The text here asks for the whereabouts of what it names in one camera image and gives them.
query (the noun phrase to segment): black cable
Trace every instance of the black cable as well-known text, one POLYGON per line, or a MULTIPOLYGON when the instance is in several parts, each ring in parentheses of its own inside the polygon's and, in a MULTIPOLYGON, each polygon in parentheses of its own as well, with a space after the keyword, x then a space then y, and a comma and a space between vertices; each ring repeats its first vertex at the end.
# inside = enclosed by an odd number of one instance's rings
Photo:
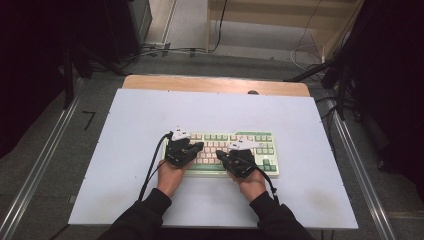
MULTIPOLYGON (((309 66, 307 66, 307 67, 306 67, 306 70, 307 70, 307 71, 309 71, 309 70, 310 70, 310 69, 309 69, 310 67, 318 66, 318 65, 319 65, 319 64, 317 64, 317 63, 311 64, 311 65, 309 65, 309 66)), ((315 76, 316 76, 319 80, 313 79, 313 78, 312 78, 312 76, 310 76, 309 78, 310 78, 310 79, 312 79, 312 80, 314 80, 314 81, 322 81, 322 77, 320 77, 320 76, 319 76, 319 73, 316 73, 316 74, 315 74, 315 76)))
POLYGON ((143 200, 143 196, 144 196, 144 192, 146 192, 147 184, 149 183, 149 180, 151 179, 150 173, 152 172, 153 165, 155 164, 156 156, 159 152, 160 145, 162 144, 165 138, 170 138, 171 136, 172 136, 172 132, 163 135, 163 137, 159 140, 159 143, 155 150, 155 154, 153 155, 153 158, 152 158, 152 163, 150 164, 150 167, 149 167, 149 171, 147 171, 146 180, 144 180, 143 187, 141 188, 141 191, 140 191, 140 196, 138 197, 139 201, 143 200))
POLYGON ((150 175, 149 180, 148 180, 149 182, 150 182, 150 179, 152 179, 152 177, 155 175, 155 173, 159 170, 159 168, 162 167, 163 164, 165 164, 165 162, 166 162, 166 159, 161 164, 159 164, 159 166, 157 166, 155 171, 153 171, 152 175, 150 175))
POLYGON ((150 49, 150 50, 141 52, 138 56, 149 55, 149 54, 157 53, 157 52, 172 52, 172 51, 190 52, 193 50, 206 53, 205 48, 168 48, 168 49, 155 48, 155 49, 150 49))
POLYGON ((333 137, 331 136, 331 125, 333 122, 333 118, 334 118, 334 113, 336 112, 337 108, 334 107, 334 109, 331 111, 330 116, 328 116, 327 118, 327 130, 328 130, 328 141, 330 143, 331 149, 333 150, 333 156, 334 156, 334 160, 337 163, 337 155, 336 155, 336 148, 333 142, 333 137))
POLYGON ((319 102, 322 102, 322 101, 325 101, 325 100, 336 100, 336 99, 337 99, 337 97, 325 97, 325 98, 315 100, 315 103, 319 103, 319 102))
POLYGON ((126 67, 128 67, 138 56, 134 56, 131 58, 125 65, 118 67, 118 69, 124 70, 126 67))
POLYGON ((272 182, 271 182, 271 179, 269 178, 269 176, 268 176, 268 174, 266 174, 262 169, 260 169, 257 165, 253 165, 251 162, 249 162, 249 161, 246 161, 246 160, 244 160, 244 159, 242 159, 242 158, 238 158, 238 157, 234 157, 234 158, 236 158, 238 161, 240 161, 240 162, 243 162, 243 163, 245 163, 245 164, 247 164, 247 165, 249 165, 249 166, 251 166, 251 167, 253 167, 253 168, 255 168, 256 170, 258 170, 261 174, 262 174, 262 176, 265 178, 265 180, 268 182, 268 184, 269 184, 269 187, 270 187, 270 189, 271 189, 271 193, 272 193, 272 196, 273 196, 273 198, 274 198, 274 201, 276 201, 277 203, 278 203, 278 205, 280 205, 280 201, 279 201, 279 199, 278 199, 278 196, 277 196, 277 189, 276 188, 274 188, 274 185, 272 185, 272 182))
POLYGON ((54 239, 56 239, 57 237, 59 237, 59 235, 60 234, 62 234, 68 227, 70 227, 71 225, 70 224, 66 224, 65 226, 63 226, 60 230, 59 230, 59 232, 57 232, 55 235, 53 235, 53 237, 51 237, 51 238, 49 238, 49 240, 54 240, 54 239))
POLYGON ((321 117, 321 120, 326 118, 328 115, 330 115, 330 113, 332 113, 334 110, 336 110, 336 106, 330 108, 330 110, 328 110, 328 113, 326 113, 324 116, 321 117))
POLYGON ((219 31, 218 31, 218 42, 215 45, 215 48, 211 51, 211 52, 215 52, 215 50, 218 48, 219 43, 221 42, 221 28, 222 28, 222 21, 224 20, 224 13, 225 13, 225 8, 227 7, 227 0, 225 0, 224 3, 224 8, 222 9, 222 14, 221 14, 221 21, 219 23, 219 31))

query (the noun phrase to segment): table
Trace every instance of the table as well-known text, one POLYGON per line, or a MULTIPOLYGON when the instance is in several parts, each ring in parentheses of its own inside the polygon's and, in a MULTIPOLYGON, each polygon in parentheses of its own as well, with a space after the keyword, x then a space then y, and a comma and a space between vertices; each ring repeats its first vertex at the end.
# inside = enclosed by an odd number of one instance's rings
MULTIPOLYGON (((210 21, 221 20, 224 1, 208 0, 206 51, 209 51, 210 21)), ((224 21, 308 28, 315 44, 324 45, 317 47, 320 56, 330 59, 345 34, 352 29, 364 0, 318 2, 319 0, 229 0, 224 21)))
MULTIPOLYGON (((306 228, 358 227, 304 84, 176 76, 127 77, 115 96, 69 223, 111 224, 137 199, 157 141, 176 124, 205 132, 271 130, 281 170, 272 181, 280 201, 306 228), (246 94, 249 90, 261 95, 246 94), (258 113, 251 114, 255 108, 258 113)), ((156 183, 153 177, 146 193, 156 183)), ((255 228, 257 220, 229 178, 186 177, 164 215, 164 226, 255 228)))

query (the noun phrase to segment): robotic hand device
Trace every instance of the robotic hand device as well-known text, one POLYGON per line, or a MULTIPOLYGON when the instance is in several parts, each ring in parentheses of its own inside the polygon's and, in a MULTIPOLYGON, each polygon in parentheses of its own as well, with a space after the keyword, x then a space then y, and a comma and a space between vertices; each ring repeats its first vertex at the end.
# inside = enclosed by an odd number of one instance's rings
POLYGON ((247 178, 256 168, 255 157, 249 149, 231 150, 229 154, 217 150, 216 156, 228 172, 237 178, 247 178))
POLYGON ((173 166, 180 168, 187 165, 203 150, 203 142, 190 144, 190 133, 177 127, 177 130, 168 138, 165 159, 173 166))
POLYGON ((232 149, 229 154, 221 150, 217 150, 216 157, 222 161, 224 168, 235 177, 247 178, 255 169, 257 169, 255 157, 250 149, 261 147, 261 145, 262 143, 242 138, 228 146, 229 149, 232 149))

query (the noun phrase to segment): wooden desk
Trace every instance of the wooden desk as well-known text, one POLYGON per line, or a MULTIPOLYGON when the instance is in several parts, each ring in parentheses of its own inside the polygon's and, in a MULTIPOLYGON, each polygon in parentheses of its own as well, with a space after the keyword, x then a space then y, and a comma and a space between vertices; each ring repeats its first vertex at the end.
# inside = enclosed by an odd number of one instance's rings
POLYGON ((218 93, 248 93, 254 90, 260 95, 310 96, 308 87, 303 83, 253 81, 235 78, 131 75, 125 78, 122 88, 218 93))
MULTIPOLYGON (((323 0, 319 6, 318 1, 229 0, 224 21, 308 27, 315 44, 324 44, 325 52, 323 48, 317 48, 320 56, 330 59, 345 34, 352 28, 364 0, 323 0)), ((208 0, 206 51, 209 50, 210 21, 221 20, 224 2, 225 0, 208 0)))

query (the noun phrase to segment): wire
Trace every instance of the wire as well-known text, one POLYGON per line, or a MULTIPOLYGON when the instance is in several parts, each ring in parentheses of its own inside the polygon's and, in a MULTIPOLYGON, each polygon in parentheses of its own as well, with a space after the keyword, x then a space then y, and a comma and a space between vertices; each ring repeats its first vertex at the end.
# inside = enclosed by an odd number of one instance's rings
MULTIPOLYGON (((318 65, 320 65, 320 64, 311 64, 311 65, 307 66, 307 67, 306 67, 306 69, 309 71, 309 68, 310 68, 310 67, 314 67, 314 66, 318 66, 318 65)), ((322 78, 319 76, 319 74, 315 74, 315 76, 319 79, 319 80, 317 80, 317 81, 321 81, 321 80, 322 80, 322 78)))
POLYGON ((291 58, 292 62, 296 65, 296 67, 304 70, 305 72, 308 71, 308 69, 305 69, 305 68, 299 66, 299 64, 296 63, 296 54, 295 54, 295 57, 293 58, 293 53, 295 53, 300 48, 305 48, 305 47, 310 47, 310 46, 324 46, 324 45, 323 44, 309 44, 309 45, 299 46, 299 47, 293 49, 293 51, 291 51, 291 53, 290 53, 290 58, 291 58))
POLYGON ((53 237, 49 238, 49 240, 54 240, 57 237, 60 236, 60 234, 62 234, 68 227, 70 227, 70 224, 66 224, 65 226, 63 226, 55 235, 53 235, 53 237))
POLYGON ((150 175, 149 181, 150 181, 150 179, 152 179, 152 177, 155 175, 155 173, 158 171, 158 169, 160 167, 162 167, 163 164, 165 164, 165 162, 166 162, 166 159, 161 164, 159 164, 159 166, 157 166, 157 168, 155 169, 155 171, 153 171, 152 175, 150 175))
POLYGON ((246 161, 246 160, 244 160, 244 159, 242 159, 242 158, 239 158, 239 157, 235 157, 238 161, 240 161, 240 162, 243 162, 243 163, 245 163, 245 164, 247 164, 247 165, 249 165, 249 166, 251 166, 251 167, 253 167, 253 168, 255 168, 256 170, 258 170, 261 174, 262 174, 262 176, 265 178, 265 180, 268 182, 268 184, 269 184, 269 187, 270 187, 270 189, 271 189, 271 192, 272 192, 272 196, 273 196, 273 198, 274 198, 274 201, 275 202, 277 202, 278 203, 278 205, 280 205, 280 201, 279 201, 279 199, 278 199, 278 195, 277 195, 277 189, 276 188, 274 188, 274 185, 272 185, 272 181, 271 181, 271 179, 269 178, 269 176, 262 170, 262 169, 260 169, 257 165, 253 165, 251 162, 249 162, 249 161, 246 161))
POLYGON ((149 183, 150 179, 152 178, 152 177, 150 176, 150 173, 152 172, 153 165, 154 165, 154 163, 155 163, 156 156, 157 156, 157 154, 158 154, 158 152, 159 152, 160 145, 162 144, 162 142, 163 142, 163 140, 164 140, 165 138, 170 138, 171 136, 172 136, 172 132, 170 132, 170 133, 168 133, 168 134, 163 135, 163 137, 159 140, 158 145, 156 146, 155 154, 153 155, 153 158, 152 158, 152 163, 150 164, 149 171, 147 171, 146 180, 144 180, 143 187, 141 188, 141 191, 140 191, 140 196, 138 197, 138 200, 139 200, 139 201, 142 201, 142 200, 143 200, 143 196, 144 196, 144 192, 146 192, 147 184, 149 183))
POLYGON ((337 108, 334 108, 331 111, 331 114, 330 114, 331 116, 328 116, 328 118, 327 118, 327 130, 328 130, 328 142, 330 143, 331 149, 333 150, 334 160, 337 163, 336 148, 335 148, 335 145, 334 145, 334 142, 333 142, 333 137, 331 135, 331 125, 332 125, 332 122, 333 122, 334 113, 336 112, 336 109, 337 108))
MULTIPOLYGON (((140 55, 136 55, 136 56, 132 56, 131 58, 127 58, 125 60, 128 60, 128 62, 124 63, 122 66, 118 66, 117 69, 123 71, 126 67, 128 67, 137 57, 139 57, 140 55)), ((91 65, 91 68, 93 68, 93 70, 95 72, 109 72, 111 71, 110 69, 107 68, 102 68, 102 67, 98 67, 98 66, 93 66, 91 65)))
POLYGON ((224 3, 224 8, 222 9, 222 14, 221 14, 221 21, 219 23, 219 32, 218 32, 218 42, 215 45, 215 48, 212 50, 212 52, 215 52, 215 50, 218 48, 219 43, 221 42, 221 29, 222 29, 222 21, 224 20, 224 13, 225 13, 225 8, 227 7, 227 0, 225 0, 224 3))
POLYGON ((305 37, 306 30, 307 30, 307 29, 308 29, 308 27, 309 27, 309 23, 311 22, 312 17, 313 17, 313 16, 315 15, 315 13, 317 12, 318 7, 319 7, 319 5, 321 4, 321 2, 322 2, 322 0, 319 0, 319 2, 318 2, 318 4, 317 4, 317 6, 315 7, 314 12, 313 12, 313 13, 312 13, 312 15, 309 17, 309 19, 308 19, 308 23, 306 24, 306 27, 305 27, 305 31, 303 32, 303 35, 302 35, 302 37, 300 38, 300 40, 299 40, 299 44, 297 45, 297 48, 296 48, 296 49, 298 49, 298 48, 300 47, 300 43, 302 42, 302 39, 305 37))
POLYGON ((323 119, 324 119, 324 118, 326 118, 328 115, 330 115, 330 113, 331 113, 331 112, 333 112, 334 110, 336 110, 336 106, 334 106, 334 107, 330 108, 330 110, 328 110, 328 113, 321 117, 321 120, 323 120, 323 119))
POLYGON ((198 52, 198 53, 200 52, 200 53, 205 53, 205 54, 213 53, 218 48, 218 46, 221 42, 222 22, 224 20, 224 14, 225 14, 225 9, 227 7, 227 1, 228 0, 225 0, 224 8, 222 9, 221 20, 220 20, 220 23, 219 23, 218 41, 217 41, 215 48, 213 50, 210 50, 210 51, 207 52, 205 48, 153 49, 153 50, 144 51, 141 54, 139 54, 138 56, 145 56, 145 55, 158 53, 158 52, 183 52, 183 53, 190 53, 190 54, 193 53, 193 52, 198 52))
POLYGON ((315 100, 315 103, 319 103, 319 102, 322 102, 322 101, 325 101, 325 100, 336 100, 336 99, 337 99, 337 97, 325 97, 325 98, 315 100))

